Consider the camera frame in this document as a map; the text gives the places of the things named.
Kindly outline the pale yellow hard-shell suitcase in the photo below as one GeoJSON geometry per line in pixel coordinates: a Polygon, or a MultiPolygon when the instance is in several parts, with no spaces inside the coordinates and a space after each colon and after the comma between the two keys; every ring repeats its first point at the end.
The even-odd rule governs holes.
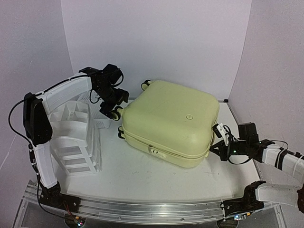
{"type": "Polygon", "coordinates": [[[119,108],[118,136],[166,162],[193,168],[209,155],[219,102],[211,94],[179,84],[146,80],[143,92],[119,108]]]}

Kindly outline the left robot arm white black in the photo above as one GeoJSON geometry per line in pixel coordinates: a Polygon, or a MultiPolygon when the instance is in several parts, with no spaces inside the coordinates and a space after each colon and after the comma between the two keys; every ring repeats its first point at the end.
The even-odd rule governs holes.
{"type": "Polygon", "coordinates": [[[46,189],[58,185],[51,160],[50,142],[53,129],[48,116],[60,105],[85,92],[95,91],[102,100],[100,113],[116,120],[115,107],[127,102],[129,93],[119,88],[124,75],[120,68],[108,64],[104,69],[86,67],[77,76],[67,78],[48,89],[24,96],[23,125],[35,155],[40,183],[46,189]]]}

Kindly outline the white plastic drawer organizer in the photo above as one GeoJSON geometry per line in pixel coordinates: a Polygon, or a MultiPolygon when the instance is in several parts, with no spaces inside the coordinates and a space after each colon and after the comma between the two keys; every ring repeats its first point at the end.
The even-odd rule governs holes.
{"type": "Polygon", "coordinates": [[[102,170],[99,130],[90,107],[67,101],[48,116],[53,129],[51,152],[68,176],[97,174],[102,170]]]}

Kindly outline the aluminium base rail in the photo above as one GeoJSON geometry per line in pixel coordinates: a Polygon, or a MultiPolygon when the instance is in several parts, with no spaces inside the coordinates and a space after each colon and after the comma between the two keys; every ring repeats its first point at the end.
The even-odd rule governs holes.
{"type": "Polygon", "coordinates": [[[201,202],[123,202],[93,197],[70,196],[68,207],[54,208],[44,204],[45,199],[37,200],[41,190],[35,182],[29,181],[22,196],[15,217],[15,228],[65,228],[67,223],[78,227],[74,217],[83,220],[84,227],[114,224],[140,227],[188,226],[203,227],[229,224],[238,227],[285,227],[282,210],[278,204],[265,203],[250,216],[228,217],[224,204],[219,200],[201,202]]]}

